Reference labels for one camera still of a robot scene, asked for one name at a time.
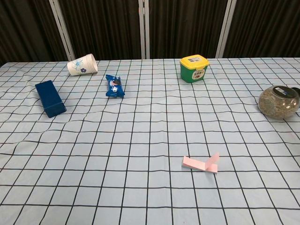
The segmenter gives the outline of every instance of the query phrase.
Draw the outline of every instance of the yellow lid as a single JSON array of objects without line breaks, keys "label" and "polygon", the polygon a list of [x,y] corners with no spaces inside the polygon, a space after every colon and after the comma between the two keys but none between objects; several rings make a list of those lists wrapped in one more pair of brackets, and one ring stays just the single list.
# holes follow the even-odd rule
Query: yellow lid
[{"label": "yellow lid", "polygon": [[184,57],[180,63],[188,69],[202,69],[210,64],[210,62],[201,55],[191,55]]}]

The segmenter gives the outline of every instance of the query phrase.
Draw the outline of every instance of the green container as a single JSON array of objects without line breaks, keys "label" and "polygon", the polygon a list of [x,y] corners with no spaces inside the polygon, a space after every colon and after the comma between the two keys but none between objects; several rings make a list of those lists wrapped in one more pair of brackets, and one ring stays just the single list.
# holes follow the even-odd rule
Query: green container
[{"label": "green container", "polygon": [[201,55],[192,55],[180,60],[180,75],[187,82],[203,80],[210,62]]}]

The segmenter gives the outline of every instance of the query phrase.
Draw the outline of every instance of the plastic container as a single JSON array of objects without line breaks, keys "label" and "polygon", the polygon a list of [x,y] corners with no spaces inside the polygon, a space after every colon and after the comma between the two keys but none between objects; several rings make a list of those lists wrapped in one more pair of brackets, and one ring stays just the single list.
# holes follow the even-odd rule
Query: plastic container
[{"label": "plastic container", "polygon": [[292,116],[299,109],[300,89],[286,86],[272,86],[258,99],[260,111],[274,119]]},{"label": "plastic container", "polygon": [[201,55],[191,55],[180,60],[180,75],[187,82],[202,80],[210,62]]}]

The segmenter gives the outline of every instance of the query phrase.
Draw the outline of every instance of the snack package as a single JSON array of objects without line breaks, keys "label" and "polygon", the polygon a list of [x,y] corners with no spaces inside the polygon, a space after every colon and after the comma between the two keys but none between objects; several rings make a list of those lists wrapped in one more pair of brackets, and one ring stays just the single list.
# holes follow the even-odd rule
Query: snack package
[{"label": "snack package", "polygon": [[122,84],[121,78],[111,75],[106,75],[106,79],[108,82],[108,91],[106,96],[108,97],[123,97],[125,95]]}]

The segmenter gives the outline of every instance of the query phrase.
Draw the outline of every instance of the glass jar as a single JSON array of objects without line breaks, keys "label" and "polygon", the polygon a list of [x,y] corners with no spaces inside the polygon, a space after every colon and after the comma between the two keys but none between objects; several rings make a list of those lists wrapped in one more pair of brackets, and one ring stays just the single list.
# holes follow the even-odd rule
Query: glass jar
[{"label": "glass jar", "polygon": [[259,97],[260,111],[274,119],[292,116],[300,105],[300,89],[286,86],[272,86]]}]

